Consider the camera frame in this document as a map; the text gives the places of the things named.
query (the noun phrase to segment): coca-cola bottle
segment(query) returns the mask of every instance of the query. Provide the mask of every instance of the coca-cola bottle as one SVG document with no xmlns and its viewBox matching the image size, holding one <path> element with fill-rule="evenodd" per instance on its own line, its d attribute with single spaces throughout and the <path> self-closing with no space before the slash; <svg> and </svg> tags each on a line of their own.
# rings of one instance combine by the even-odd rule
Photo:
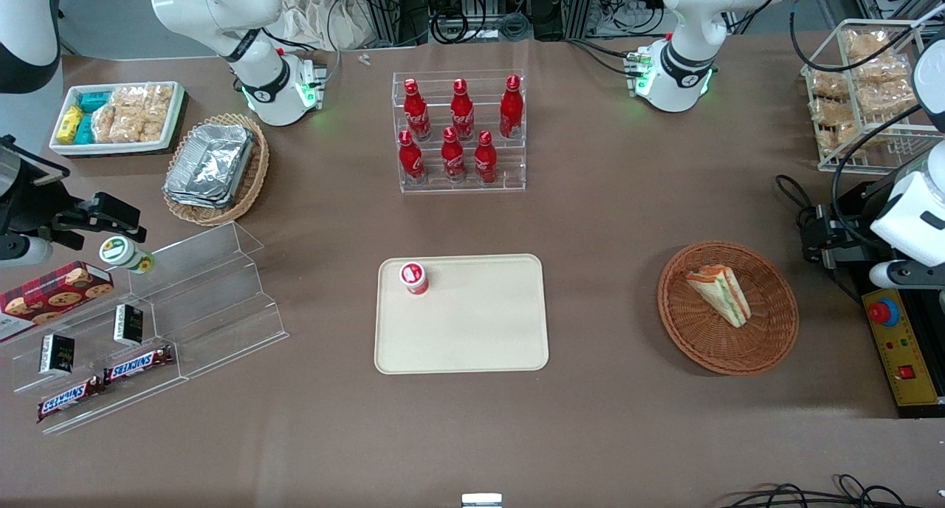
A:
<svg viewBox="0 0 945 508">
<path fill-rule="evenodd" d="M 496 179 L 496 154 L 492 145 L 492 134 L 487 130 L 479 132 L 479 145 L 475 149 L 475 172 L 479 185 L 492 185 Z"/>
<path fill-rule="evenodd" d="M 443 168 L 446 178 L 453 184 L 461 184 L 466 179 L 466 167 L 463 166 L 463 145 L 456 141 L 456 128 L 447 126 L 443 130 Z"/>
<path fill-rule="evenodd" d="M 430 139 L 430 114 L 426 109 L 426 100 L 419 94 L 416 80 L 404 80 L 404 92 L 408 95 L 404 100 L 404 112 L 408 116 L 408 127 L 413 137 L 419 142 Z"/>
<path fill-rule="evenodd" d="M 404 167 L 404 175 L 408 185 L 423 185 L 426 183 L 426 168 L 423 167 L 423 155 L 419 151 L 419 146 L 413 142 L 410 131 L 401 131 L 398 137 L 401 143 L 401 166 Z"/>
<path fill-rule="evenodd" d="M 466 81 L 456 78 L 453 81 L 453 102 L 450 104 L 453 113 L 453 128 L 456 128 L 459 142 L 466 142 L 473 138 L 473 101 L 466 92 Z"/>
<path fill-rule="evenodd" d="M 499 134 L 507 139 L 522 138 L 522 112 L 526 104 L 519 93 L 521 86 L 522 78 L 514 74 L 506 78 L 506 94 L 499 103 Z"/>
</svg>

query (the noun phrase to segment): wicker basket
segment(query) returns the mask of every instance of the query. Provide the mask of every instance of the wicker basket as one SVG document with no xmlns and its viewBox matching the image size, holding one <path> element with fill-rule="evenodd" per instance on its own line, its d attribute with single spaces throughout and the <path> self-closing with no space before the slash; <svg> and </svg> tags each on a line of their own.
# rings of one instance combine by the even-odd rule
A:
<svg viewBox="0 0 945 508">
<path fill-rule="evenodd" d="M 165 202 L 168 203 L 168 208 L 170 208 L 171 212 L 174 213 L 177 218 L 208 227 L 234 221 L 234 219 L 238 219 L 240 216 L 246 214 L 252 203 L 256 201 L 256 197 L 259 196 L 259 191 L 263 188 L 263 179 L 266 179 L 266 170 L 269 168 L 269 145 L 266 144 L 266 137 L 263 137 L 263 131 L 260 130 L 259 126 L 250 120 L 250 118 L 244 117 L 242 114 L 220 114 L 202 122 L 202 124 L 210 123 L 223 125 L 239 124 L 252 131 L 254 140 L 252 151 L 250 152 L 250 161 L 247 163 L 246 171 L 243 173 L 243 181 L 240 182 L 239 191 L 236 192 L 236 201 L 233 202 L 233 205 L 230 207 L 226 209 L 210 209 L 208 207 L 183 205 L 182 203 L 172 201 L 172 199 L 168 198 L 168 195 L 165 194 Z M 174 157 L 171 158 L 168 167 L 168 174 L 174 168 L 174 164 L 180 156 L 180 151 L 183 149 L 183 145 L 187 142 L 187 139 L 190 138 L 193 130 L 196 130 L 196 126 L 193 127 L 191 131 L 187 131 L 185 137 L 183 137 L 178 147 L 176 147 Z"/>
<path fill-rule="evenodd" d="M 735 271 L 752 309 L 733 327 L 686 283 L 703 265 Z M 700 242 L 676 253 L 659 277 L 659 317 L 669 337 L 696 363 L 720 374 L 759 374 L 777 366 L 797 339 L 797 301 L 783 276 L 763 256 L 732 242 Z"/>
</svg>

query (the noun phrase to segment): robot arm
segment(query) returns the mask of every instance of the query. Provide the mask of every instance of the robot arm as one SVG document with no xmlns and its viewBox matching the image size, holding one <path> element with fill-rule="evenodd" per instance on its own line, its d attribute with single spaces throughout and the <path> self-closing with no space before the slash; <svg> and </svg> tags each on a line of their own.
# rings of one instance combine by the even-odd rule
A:
<svg viewBox="0 0 945 508">
<path fill-rule="evenodd" d="M 672 39 L 641 47 L 652 69 L 638 82 L 636 94 L 662 111 L 686 111 L 695 105 L 709 80 L 709 68 L 728 35 L 723 11 L 755 10 L 782 0 L 664 0 L 676 14 Z"/>
<path fill-rule="evenodd" d="M 0 93 L 31 93 L 56 74 L 58 1 L 0 0 Z"/>
<path fill-rule="evenodd" d="M 30 93 L 51 80 L 60 61 L 57 19 L 58 0 L 0 0 L 0 93 Z M 74 229 L 145 240 L 138 209 L 104 192 L 87 201 L 71 196 L 61 181 L 67 169 L 13 140 L 0 137 L 0 269 L 44 262 L 51 242 L 80 250 L 84 237 Z"/>
<path fill-rule="evenodd" d="M 263 27 L 281 15 L 281 0 L 151 0 L 168 30 L 212 48 L 243 83 L 250 108 L 274 126 L 293 124 L 316 105 L 311 61 L 281 56 Z"/>
<path fill-rule="evenodd" d="M 945 131 L 945 30 L 918 57 L 912 82 L 915 97 L 939 131 Z M 945 275 L 945 141 L 897 175 L 885 208 L 870 225 L 892 248 L 915 261 L 876 265 L 870 279 L 884 287 L 935 287 Z"/>
</svg>

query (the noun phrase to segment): table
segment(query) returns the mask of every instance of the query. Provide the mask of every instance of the table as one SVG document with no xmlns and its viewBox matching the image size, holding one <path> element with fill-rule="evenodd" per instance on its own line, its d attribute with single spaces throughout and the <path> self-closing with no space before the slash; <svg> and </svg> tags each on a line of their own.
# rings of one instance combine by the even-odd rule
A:
<svg viewBox="0 0 945 508">
<path fill-rule="evenodd" d="M 810 37 L 812 48 L 821 34 Z M 617 48 L 638 41 L 613 43 Z M 35 403 L 0 394 L 0 501 L 30 506 L 715 506 L 770 482 L 836 491 L 831 474 L 912 504 L 945 487 L 935 420 L 894 420 L 862 310 L 800 258 L 794 206 L 772 177 L 816 172 L 799 61 L 786 36 L 732 37 L 702 101 L 661 114 L 566 44 L 536 41 L 344 57 L 324 111 L 266 128 L 263 193 L 241 223 L 267 248 L 267 292 L 292 334 L 185 386 L 62 436 Z M 332 57 L 322 57 L 333 61 Z M 246 112 L 218 58 L 67 58 L 66 84 L 177 80 L 185 128 Z M 529 189 L 402 196 L 391 135 L 394 71 L 522 67 Z M 81 160 L 77 196 L 142 209 L 146 247 L 198 233 L 162 202 L 168 156 Z M 43 269 L 4 270 L 0 286 Z M 656 307 L 684 245 L 756 249 L 797 294 L 800 337 L 762 377 L 717 377 L 670 342 Z M 377 268 L 391 256 L 534 253 L 546 276 L 550 361 L 537 372 L 388 377 L 372 362 Z M 0 365 L 0 380 L 10 378 Z"/>
</svg>

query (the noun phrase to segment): acrylic bottle rack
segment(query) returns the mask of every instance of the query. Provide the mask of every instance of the acrylic bottle rack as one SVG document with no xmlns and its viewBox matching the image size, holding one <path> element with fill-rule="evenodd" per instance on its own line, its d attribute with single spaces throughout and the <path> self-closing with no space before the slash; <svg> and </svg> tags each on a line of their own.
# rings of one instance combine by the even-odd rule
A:
<svg viewBox="0 0 945 508">
<path fill-rule="evenodd" d="M 519 92 L 524 100 L 522 113 L 522 138 L 509 140 L 499 134 L 499 103 L 506 91 L 506 78 L 516 74 L 522 78 Z M 404 80 L 414 78 L 423 100 L 426 100 L 430 112 L 432 134 L 428 141 L 416 143 L 423 154 L 423 165 L 427 171 L 427 181 L 422 185 L 409 185 L 406 182 L 404 168 L 399 164 L 397 134 L 408 128 L 408 119 L 404 114 Z M 463 163 L 466 165 L 466 181 L 453 184 L 446 177 L 440 148 L 443 146 L 443 128 L 452 125 L 450 103 L 453 101 L 453 81 L 465 78 L 468 92 L 475 107 L 475 134 L 472 140 L 463 143 Z M 393 105 L 393 160 L 397 165 L 397 174 L 401 192 L 443 193 L 443 192 L 510 192 L 526 189 L 526 115 L 529 101 L 526 94 L 526 77 L 522 69 L 500 69 L 484 71 L 443 71 L 394 73 L 391 99 Z M 480 186 L 475 177 L 475 159 L 473 152 L 477 145 L 479 132 L 492 132 L 492 144 L 498 155 L 498 178 L 494 184 Z"/>
<path fill-rule="evenodd" d="M 13 360 L 14 394 L 39 403 L 91 376 L 101 377 L 105 367 L 163 344 L 171 347 L 175 363 L 116 381 L 104 393 L 50 415 L 37 426 L 45 434 L 64 433 L 288 337 L 279 309 L 263 292 L 250 258 L 262 248 L 259 240 L 230 222 L 154 252 L 154 270 L 145 275 L 109 270 L 114 293 L 0 343 L 0 354 Z M 145 313 L 141 346 L 112 340 L 119 303 Z M 50 333 L 75 339 L 71 374 L 37 373 L 41 337 Z M 36 416 L 23 420 L 36 421 Z"/>
</svg>

